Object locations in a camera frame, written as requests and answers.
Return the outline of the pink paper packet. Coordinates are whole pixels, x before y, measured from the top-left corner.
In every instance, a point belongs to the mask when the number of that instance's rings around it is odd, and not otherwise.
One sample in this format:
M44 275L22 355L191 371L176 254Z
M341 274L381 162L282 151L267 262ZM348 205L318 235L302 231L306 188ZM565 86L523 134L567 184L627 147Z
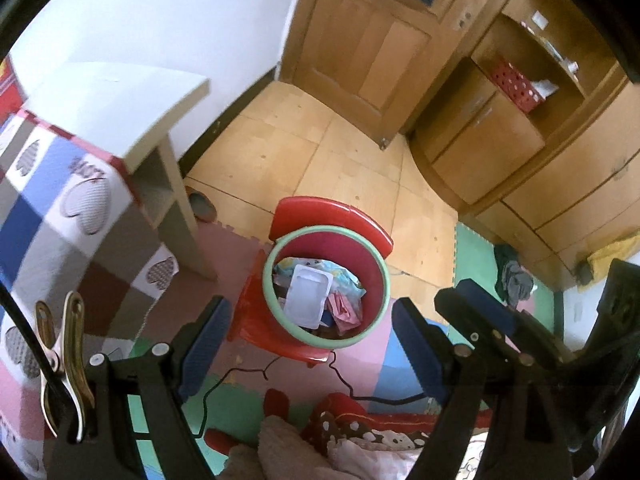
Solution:
M341 292L331 292L326 298L326 310L341 336L361 325L361 313Z

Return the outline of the white plastic tray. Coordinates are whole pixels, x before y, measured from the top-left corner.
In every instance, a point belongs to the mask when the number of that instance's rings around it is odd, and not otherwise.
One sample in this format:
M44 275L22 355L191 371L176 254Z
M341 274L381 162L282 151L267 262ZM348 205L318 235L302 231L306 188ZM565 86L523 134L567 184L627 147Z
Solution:
M301 328L316 330L320 326L332 284L333 275L330 272L309 264L296 264L283 306L285 317Z

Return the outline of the red plastic chair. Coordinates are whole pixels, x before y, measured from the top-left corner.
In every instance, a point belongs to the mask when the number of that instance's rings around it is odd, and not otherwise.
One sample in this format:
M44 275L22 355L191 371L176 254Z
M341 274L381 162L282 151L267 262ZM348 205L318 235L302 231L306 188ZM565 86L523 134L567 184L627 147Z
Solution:
M288 197L269 238L236 303L230 340L315 366L382 320L394 242L367 214L328 198Z

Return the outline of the dark clothes pile on floor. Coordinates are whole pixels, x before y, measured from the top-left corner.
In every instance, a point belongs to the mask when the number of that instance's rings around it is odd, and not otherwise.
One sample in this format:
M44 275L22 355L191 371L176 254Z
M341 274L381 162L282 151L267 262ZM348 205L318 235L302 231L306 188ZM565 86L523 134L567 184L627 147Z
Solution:
M521 266L518 252L511 245L496 245L494 256L497 265L495 291L505 304L516 308L521 301L529 300L534 279Z

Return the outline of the red polka dot slippers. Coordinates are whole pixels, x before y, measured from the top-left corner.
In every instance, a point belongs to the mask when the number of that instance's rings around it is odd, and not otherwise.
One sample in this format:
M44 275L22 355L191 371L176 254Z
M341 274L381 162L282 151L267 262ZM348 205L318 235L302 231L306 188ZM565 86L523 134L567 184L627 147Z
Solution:
M288 421L290 400L276 389L268 389L262 409L264 414L284 416ZM480 410L472 434L489 429L492 411ZM362 448L383 451L420 450L433 432L438 415L430 414L369 414L355 400L344 393L331 393L311 412L307 425L299 437L326 457L330 443L349 440ZM224 432L209 428L204 440L209 448L228 455L241 444Z

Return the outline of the grey slipper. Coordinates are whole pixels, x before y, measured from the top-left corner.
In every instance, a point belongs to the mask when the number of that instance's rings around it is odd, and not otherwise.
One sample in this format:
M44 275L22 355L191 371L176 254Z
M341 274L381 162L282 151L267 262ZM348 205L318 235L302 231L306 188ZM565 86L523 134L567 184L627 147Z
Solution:
M210 199L202 192L186 187L186 196L188 196L189 204L191 206L194 217L199 222L203 223L215 223L217 220L217 209Z

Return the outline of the red bucket with green rim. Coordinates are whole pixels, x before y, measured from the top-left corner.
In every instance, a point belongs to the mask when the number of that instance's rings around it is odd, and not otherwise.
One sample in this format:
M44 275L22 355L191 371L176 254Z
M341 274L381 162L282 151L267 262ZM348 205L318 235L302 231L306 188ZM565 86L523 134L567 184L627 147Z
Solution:
M268 312L301 344L358 344L390 305L390 274L370 240L339 226L307 226L277 238L262 269Z

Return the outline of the yellow cloth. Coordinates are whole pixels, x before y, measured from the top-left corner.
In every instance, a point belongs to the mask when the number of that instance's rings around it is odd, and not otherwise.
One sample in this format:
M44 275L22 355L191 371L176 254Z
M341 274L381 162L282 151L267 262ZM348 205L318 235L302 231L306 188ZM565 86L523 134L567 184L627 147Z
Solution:
M639 251L639 237L630 236L616 240L608 246L596 250L576 266L576 281L579 290L602 281L615 259L627 260Z

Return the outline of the pink fuzzy trouser leg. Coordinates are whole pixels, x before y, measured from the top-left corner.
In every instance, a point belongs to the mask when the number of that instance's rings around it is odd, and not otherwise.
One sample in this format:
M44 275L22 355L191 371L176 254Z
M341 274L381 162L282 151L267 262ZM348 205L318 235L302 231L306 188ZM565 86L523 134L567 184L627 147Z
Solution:
M260 425L257 448L235 445L217 479L355 479L334 469L296 428L271 415Z

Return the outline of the metal spring clip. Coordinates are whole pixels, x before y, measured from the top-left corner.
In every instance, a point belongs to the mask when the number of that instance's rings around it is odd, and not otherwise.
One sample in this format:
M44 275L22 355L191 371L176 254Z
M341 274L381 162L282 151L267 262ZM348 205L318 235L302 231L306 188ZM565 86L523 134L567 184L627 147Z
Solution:
M70 416L70 442L81 443L88 428L88 415L96 406L84 361L85 304L79 292L69 292L64 301L60 332L55 333L53 315L43 301L36 303L36 337L52 377L40 374L40 408L52 434L60 434L65 415Z

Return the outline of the plaid heart bed sheet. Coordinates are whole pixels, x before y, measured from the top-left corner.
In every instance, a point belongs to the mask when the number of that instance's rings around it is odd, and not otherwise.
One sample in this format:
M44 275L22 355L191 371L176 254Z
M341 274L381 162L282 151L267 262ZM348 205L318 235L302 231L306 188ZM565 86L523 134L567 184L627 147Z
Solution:
M85 304L84 356L126 359L179 270L122 161L27 110L1 129L1 283L25 318Z

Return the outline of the wooden cabinet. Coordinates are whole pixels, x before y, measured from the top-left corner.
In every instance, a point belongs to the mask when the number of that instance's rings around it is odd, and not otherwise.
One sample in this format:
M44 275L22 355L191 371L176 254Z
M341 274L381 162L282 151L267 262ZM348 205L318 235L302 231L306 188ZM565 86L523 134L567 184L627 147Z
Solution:
M521 112L489 79L505 58L544 102ZM513 246L554 290L639 225L639 88L570 0L499 0L410 138L460 220Z

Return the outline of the white bedside table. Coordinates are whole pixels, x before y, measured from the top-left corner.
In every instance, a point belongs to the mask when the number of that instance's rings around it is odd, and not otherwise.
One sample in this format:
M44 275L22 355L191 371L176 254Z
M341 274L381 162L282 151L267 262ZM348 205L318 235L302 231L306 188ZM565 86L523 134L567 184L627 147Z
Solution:
M124 164L152 227L178 263L213 280L169 130L209 94L203 75L122 63L66 63L44 78L26 110Z

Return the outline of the red perforated basket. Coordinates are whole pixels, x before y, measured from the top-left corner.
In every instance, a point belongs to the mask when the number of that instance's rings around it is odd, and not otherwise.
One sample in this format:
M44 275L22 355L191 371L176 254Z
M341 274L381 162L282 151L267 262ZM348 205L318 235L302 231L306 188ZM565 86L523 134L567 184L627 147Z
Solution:
M492 66L489 79L525 114L544 102L544 97L532 82L505 58L498 58Z

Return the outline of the wooden door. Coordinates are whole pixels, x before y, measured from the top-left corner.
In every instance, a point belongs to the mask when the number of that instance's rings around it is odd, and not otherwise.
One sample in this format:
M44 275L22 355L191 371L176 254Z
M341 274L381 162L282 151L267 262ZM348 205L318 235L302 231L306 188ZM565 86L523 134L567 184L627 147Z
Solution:
M297 0L279 77L387 148L498 1Z

